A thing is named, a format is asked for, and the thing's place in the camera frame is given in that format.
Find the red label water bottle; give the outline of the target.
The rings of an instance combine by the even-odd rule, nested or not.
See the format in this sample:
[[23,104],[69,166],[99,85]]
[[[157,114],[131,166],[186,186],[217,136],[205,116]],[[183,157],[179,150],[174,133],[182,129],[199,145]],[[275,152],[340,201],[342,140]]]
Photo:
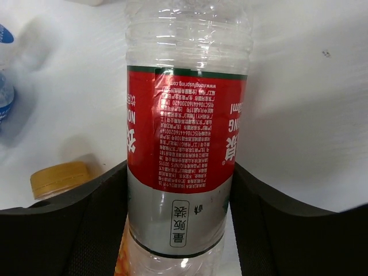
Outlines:
[[214,275],[252,51],[247,1],[128,1],[130,275]]

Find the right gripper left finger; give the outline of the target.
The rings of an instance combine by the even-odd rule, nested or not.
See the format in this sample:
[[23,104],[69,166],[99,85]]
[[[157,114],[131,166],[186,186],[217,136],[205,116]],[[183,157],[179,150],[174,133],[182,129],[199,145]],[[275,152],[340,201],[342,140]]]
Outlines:
[[28,208],[1,211],[2,275],[113,275],[127,216],[127,165]]

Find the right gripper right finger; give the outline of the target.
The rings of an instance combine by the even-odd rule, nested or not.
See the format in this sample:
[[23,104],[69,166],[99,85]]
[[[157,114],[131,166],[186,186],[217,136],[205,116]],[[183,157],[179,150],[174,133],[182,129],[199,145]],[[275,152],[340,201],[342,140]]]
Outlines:
[[367,205],[332,212],[236,166],[231,213],[243,275],[366,275]]

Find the orange juice bottle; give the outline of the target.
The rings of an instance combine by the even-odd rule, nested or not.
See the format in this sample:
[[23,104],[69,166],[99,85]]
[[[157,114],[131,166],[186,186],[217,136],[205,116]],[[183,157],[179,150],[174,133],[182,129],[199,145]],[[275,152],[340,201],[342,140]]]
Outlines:
[[84,162],[68,162],[44,168],[30,176],[35,200],[43,200],[78,187],[91,179]]

